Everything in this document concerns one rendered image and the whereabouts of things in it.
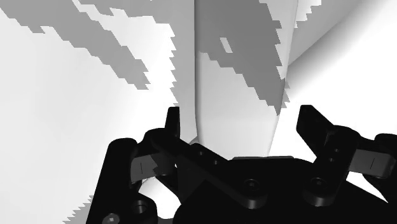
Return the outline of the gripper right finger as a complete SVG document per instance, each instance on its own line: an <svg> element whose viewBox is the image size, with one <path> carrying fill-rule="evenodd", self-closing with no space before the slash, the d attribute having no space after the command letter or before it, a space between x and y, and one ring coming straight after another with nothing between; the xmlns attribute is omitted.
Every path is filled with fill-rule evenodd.
<svg viewBox="0 0 397 224"><path fill-rule="evenodd" d="M312 105L300 106L296 131L316 156L303 190L313 206L332 205L350 172L389 179L397 170L392 146L332 124Z"/></svg>

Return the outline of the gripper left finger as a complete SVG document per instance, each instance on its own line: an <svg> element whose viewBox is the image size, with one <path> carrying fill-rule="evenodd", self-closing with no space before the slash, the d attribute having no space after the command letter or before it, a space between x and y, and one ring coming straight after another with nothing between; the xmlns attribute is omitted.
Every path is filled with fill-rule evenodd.
<svg viewBox="0 0 397 224"><path fill-rule="evenodd" d="M265 224L267 201L256 173L245 165L261 157L226 160L198 143L180 138L179 108L170 107L165 127L109 143L86 224ZM156 178L180 201L163 219L153 199L140 193Z"/></svg>

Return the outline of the white tall rounded object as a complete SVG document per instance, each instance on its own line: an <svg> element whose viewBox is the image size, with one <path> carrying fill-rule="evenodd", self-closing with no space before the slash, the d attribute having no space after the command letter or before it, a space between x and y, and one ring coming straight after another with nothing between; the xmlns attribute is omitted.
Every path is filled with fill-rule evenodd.
<svg viewBox="0 0 397 224"><path fill-rule="evenodd" d="M287 95L299 0L195 0L198 141L217 154L269 154Z"/></svg>

